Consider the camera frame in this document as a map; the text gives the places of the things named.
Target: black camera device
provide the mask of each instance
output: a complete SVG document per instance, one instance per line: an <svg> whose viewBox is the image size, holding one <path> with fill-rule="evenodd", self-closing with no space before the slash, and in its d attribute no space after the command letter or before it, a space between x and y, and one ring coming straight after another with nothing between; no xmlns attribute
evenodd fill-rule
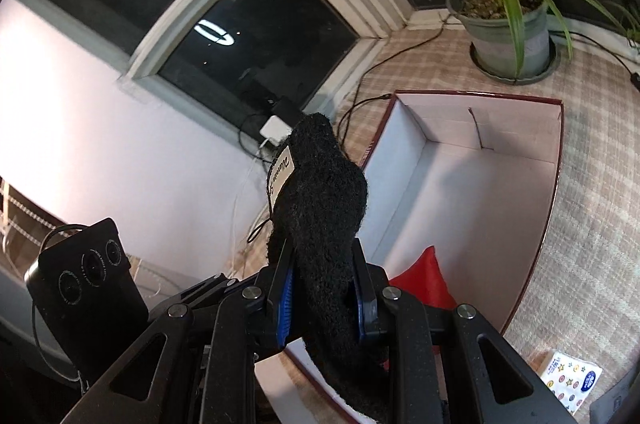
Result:
<svg viewBox="0 0 640 424"><path fill-rule="evenodd" d="M25 276L49 330L93 384L146 329L148 309L110 218L43 250Z"/></svg>

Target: silver screw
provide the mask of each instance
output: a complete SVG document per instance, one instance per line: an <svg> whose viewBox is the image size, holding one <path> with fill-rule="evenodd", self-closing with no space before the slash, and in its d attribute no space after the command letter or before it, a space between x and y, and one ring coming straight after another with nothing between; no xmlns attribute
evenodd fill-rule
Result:
<svg viewBox="0 0 640 424"><path fill-rule="evenodd" d="M402 295L402 291L398 287L384 287L382 289L382 295L393 301L399 300Z"/></svg>
<svg viewBox="0 0 640 424"><path fill-rule="evenodd" d="M170 318L181 318L187 313L187 305L184 303L176 303L171 305L167 311Z"/></svg>
<svg viewBox="0 0 640 424"><path fill-rule="evenodd" d="M458 307L458 315L463 319L473 319L476 317L476 314L478 314L478 312L476 312L476 309L471 305L464 304Z"/></svg>
<svg viewBox="0 0 640 424"><path fill-rule="evenodd" d="M260 296L262 296L262 289L255 285L245 287L244 290L242 290L242 297L244 299L258 299Z"/></svg>

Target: checkered fabric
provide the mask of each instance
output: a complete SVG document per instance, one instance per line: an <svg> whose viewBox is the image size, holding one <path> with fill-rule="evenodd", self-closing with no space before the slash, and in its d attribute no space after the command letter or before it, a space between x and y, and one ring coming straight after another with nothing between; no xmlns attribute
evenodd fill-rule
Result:
<svg viewBox="0 0 640 424"><path fill-rule="evenodd" d="M378 60L434 32L397 32ZM622 378L640 353L640 94L624 68L579 50L569 61L562 49L558 70L541 83L494 83L474 67L469 43L463 30L445 30L367 74L358 98L395 90L478 90L564 101L556 202L538 265L505 337L533 368L557 348L604 369L576 414L586 423L588 403ZM352 100L347 97L338 118ZM346 149L354 161L360 161L385 108L386 101L375 101L353 115ZM264 264L269 232L267 226L238 257L246 275ZM324 400L307 393L314 388L299 377L295 385L319 422L327 422L331 413ZM331 422L340 422L332 415Z"/></svg>

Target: white power adapter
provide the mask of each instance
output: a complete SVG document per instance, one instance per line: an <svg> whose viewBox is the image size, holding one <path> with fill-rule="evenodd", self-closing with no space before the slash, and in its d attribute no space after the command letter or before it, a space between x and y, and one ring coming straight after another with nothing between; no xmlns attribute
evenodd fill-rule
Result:
<svg viewBox="0 0 640 424"><path fill-rule="evenodd" d="M260 135L268 139L274 146L279 146L291 133L292 127L276 115L271 115L269 120L260 128Z"/></svg>

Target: white wall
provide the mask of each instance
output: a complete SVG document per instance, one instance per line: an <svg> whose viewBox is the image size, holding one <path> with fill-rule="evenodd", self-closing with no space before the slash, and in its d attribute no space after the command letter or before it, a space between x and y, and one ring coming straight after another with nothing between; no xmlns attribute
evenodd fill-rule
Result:
<svg viewBox="0 0 640 424"><path fill-rule="evenodd" d="M17 0L0 3L0 176L66 222L113 218L128 253L204 278L230 255L251 157L116 70ZM255 163L237 247L266 202Z"/></svg>

